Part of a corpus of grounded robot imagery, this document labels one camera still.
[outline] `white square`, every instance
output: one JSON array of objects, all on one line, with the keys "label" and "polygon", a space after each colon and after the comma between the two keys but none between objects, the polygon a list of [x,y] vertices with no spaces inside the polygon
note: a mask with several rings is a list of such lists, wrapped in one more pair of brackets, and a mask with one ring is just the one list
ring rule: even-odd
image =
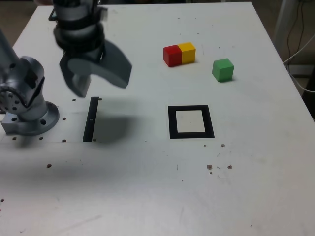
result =
[{"label": "white square", "polygon": [[176,111],[178,133],[206,132],[202,111]]}]

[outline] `red cube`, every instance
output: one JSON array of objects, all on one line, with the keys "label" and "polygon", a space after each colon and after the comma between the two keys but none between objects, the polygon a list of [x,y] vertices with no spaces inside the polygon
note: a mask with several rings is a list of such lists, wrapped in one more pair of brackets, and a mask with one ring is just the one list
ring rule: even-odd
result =
[{"label": "red cube", "polygon": [[177,46],[169,46],[163,49],[163,58],[169,67],[182,64],[182,50]]}]

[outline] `robotic arm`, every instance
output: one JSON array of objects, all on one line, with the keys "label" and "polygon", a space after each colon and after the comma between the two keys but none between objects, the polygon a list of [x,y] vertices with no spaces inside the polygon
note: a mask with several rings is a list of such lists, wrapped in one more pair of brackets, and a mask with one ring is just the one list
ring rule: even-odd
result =
[{"label": "robotic arm", "polygon": [[97,6],[96,0],[54,0],[53,3],[58,19],[54,34],[65,52],[60,67],[69,88],[85,97],[91,74],[126,88],[132,66],[114,44],[105,40],[100,21],[107,9]]},{"label": "robotic arm", "polygon": [[[54,0],[58,23],[57,44],[64,50],[60,67],[68,87],[85,97],[91,74],[126,88],[131,64],[105,40],[101,20],[107,13],[96,0]],[[44,69],[33,58],[18,58],[0,30],[0,107],[6,111],[2,126],[7,134],[38,135],[59,119],[56,105],[44,100]]]}]

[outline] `wooden block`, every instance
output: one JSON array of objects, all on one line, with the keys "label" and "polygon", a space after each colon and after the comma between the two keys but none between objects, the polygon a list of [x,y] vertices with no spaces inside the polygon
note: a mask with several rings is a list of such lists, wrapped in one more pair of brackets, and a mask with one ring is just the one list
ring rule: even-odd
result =
[{"label": "wooden block", "polygon": [[195,61],[196,49],[192,43],[182,43],[178,47],[182,50],[182,64],[191,63]]},{"label": "wooden block", "polygon": [[163,58],[169,67],[182,64],[182,51],[177,45],[163,48]]},{"label": "wooden block", "polygon": [[212,74],[219,82],[232,80],[233,70],[234,65],[227,58],[213,62]]}]

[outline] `green cube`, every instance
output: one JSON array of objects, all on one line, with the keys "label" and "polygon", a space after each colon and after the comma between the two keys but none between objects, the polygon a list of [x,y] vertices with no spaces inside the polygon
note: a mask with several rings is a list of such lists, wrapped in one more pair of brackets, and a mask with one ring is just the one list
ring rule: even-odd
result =
[{"label": "green cube", "polygon": [[212,74],[219,82],[232,80],[233,70],[234,65],[227,58],[213,62]]}]

